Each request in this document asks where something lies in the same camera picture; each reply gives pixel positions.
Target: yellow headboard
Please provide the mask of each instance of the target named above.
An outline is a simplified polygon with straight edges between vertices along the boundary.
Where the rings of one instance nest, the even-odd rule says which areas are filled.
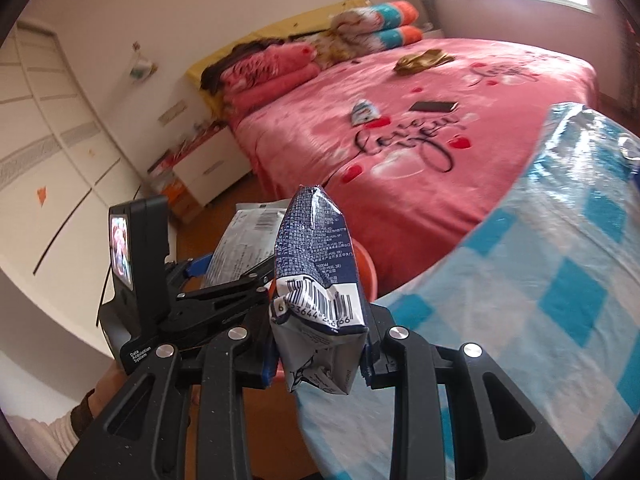
[[[315,30],[324,30],[329,28],[332,16],[335,16],[346,9],[365,7],[367,5],[369,5],[368,0],[344,0],[343,2],[338,2],[326,7],[320,7],[319,9],[303,12],[302,14],[297,14],[291,18],[286,18],[279,22],[272,23],[271,25],[267,25],[259,30],[254,30],[245,37],[219,48],[213,54],[210,54],[209,56],[192,64],[187,70],[187,78],[196,85],[196,88],[198,88],[204,102],[206,102],[206,104],[209,105],[209,108],[213,111],[214,117],[221,119],[223,118],[222,93],[218,92],[215,95],[211,95],[205,90],[200,90],[200,76],[207,66],[214,64],[225,56],[228,56],[233,47],[239,43],[247,43],[249,41],[259,40],[260,38],[288,38],[295,34],[306,34]]]

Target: display screen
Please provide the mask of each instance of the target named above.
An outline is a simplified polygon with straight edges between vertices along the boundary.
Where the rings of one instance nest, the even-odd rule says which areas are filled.
[[[133,290],[129,256],[129,225],[126,216],[110,216],[110,237],[111,269],[130,290]]]

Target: orange sticker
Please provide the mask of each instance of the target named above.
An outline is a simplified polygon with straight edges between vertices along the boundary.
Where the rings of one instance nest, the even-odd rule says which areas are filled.
[[[40,200],[40,207],[44,205],[44,201],[47,199],[47,187],[41,187],[38,190],[38,200]]]

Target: checkered tablecloth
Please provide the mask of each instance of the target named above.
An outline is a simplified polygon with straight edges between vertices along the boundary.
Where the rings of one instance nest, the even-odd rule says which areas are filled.
[[[583,105],[553,106],[538,155],[499,207],[437,269],[379,301],[433,344],[481,344],[587,478],[640,411],[640,194],[622,132]],[[324,477],[388,478],[393,391],[361,378],[349,396],[301,386],[300,424]]]

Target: drawer handle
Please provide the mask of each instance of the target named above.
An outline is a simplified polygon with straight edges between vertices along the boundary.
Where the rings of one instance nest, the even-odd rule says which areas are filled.
[[[219,160],[217,161],[213,166],[211,166],[209,169],[205,170],[205,172],[203,173],[203,175],[208,175],[209,173],[211,173],[212,171],[215,171],[217,168],[219,168],[220,166],[222,166],[225,163],[224,160]]]

